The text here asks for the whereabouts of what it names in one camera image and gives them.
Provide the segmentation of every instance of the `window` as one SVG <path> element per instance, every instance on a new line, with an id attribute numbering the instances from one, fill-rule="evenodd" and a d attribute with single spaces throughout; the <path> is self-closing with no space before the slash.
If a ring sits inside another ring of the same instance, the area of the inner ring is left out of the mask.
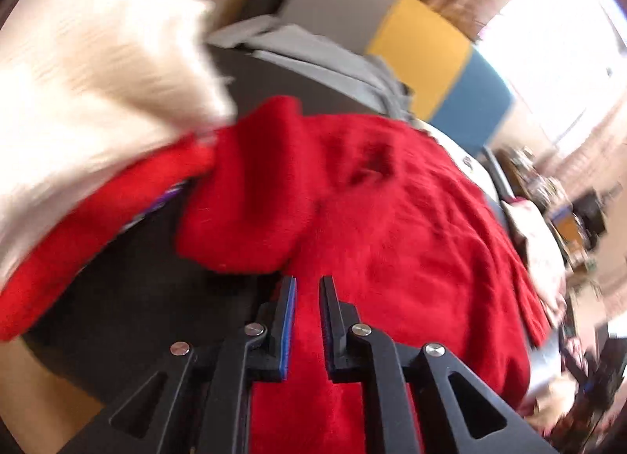
<path id="1" fill-rule="evenodd" d="M 625 44 L 599 0 L 512 0 L 478 48 L 568 154 L 624 91 Z"/>

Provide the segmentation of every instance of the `red cloth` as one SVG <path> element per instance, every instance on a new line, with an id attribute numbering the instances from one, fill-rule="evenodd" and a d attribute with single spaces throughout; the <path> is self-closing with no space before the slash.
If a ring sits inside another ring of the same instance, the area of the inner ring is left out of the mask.
<path id="1" fill-rule="evenodd" d="M 255 390 L 255 454 L 364 451 L 359 387 L 325 373 L 324 274 L 363 321 L 409 345 L 444 343 L 513 406 L 529 382 L 518 318 L 536 344 L 549 331 L 479 188 L 429 136 L 378 116 L 304 118 L 275 98 L 222 130 L 178 251 L 220 272 L 297 278 L 289 376 Z"/>
<path id="2" fill-rule="evenodd" d="M 0 341 L 26 332 L 74 276 L 175 183 L 211 169 L 214 148 L 188 137 L 126 168 L 43 239 L 0 293 Z"/>

